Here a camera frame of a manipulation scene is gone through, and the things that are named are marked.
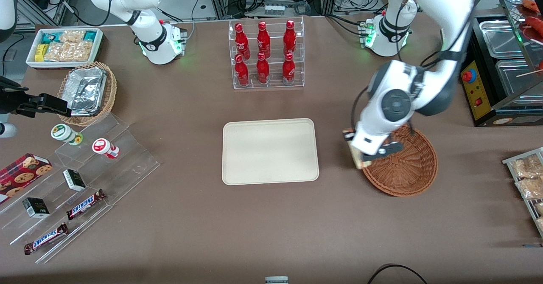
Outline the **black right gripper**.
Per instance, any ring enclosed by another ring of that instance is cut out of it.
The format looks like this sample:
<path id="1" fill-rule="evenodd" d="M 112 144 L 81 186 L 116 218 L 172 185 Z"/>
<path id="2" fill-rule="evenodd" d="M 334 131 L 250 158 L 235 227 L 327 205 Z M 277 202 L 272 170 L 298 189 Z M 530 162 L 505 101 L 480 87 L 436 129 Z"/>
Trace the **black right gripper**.
<path id="1" fill-rule="evenodd" d="M 26 93 L 27 87 L 0 77 L 0 113 L 19 114 L 34 118 L 37 112 L 50 112 L 60 116 L 71 116 L 67 102 L 53 95 L 42 94 L 42 110 L 38 107 L 39 97 Z"/>

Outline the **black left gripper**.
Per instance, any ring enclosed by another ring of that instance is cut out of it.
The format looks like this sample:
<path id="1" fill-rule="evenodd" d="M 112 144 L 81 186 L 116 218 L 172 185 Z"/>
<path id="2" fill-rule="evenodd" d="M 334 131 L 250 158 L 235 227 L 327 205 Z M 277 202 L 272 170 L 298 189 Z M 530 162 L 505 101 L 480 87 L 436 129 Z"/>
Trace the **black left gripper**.
<path id="1" fill-rule="evenodd" d="M 351 142 L 353 140 L 353 137 L 355 136 L 355 131 L 353 129 L 344 129 L 342 131 L 342 135 L 343 135 L 343 139 L 346 142 Z M 378 149 L 378 152 L 375 155 L 368 155 L 368 154 L 361 153 L 361 160 L 362 162 L 371 162 L 381 157 L 386 157 L 388 155 L 396 154 L 402 150 L 403 150 L 403 144 L 398 141 L 384 143 L 380 146 L 380 148 Z"/>

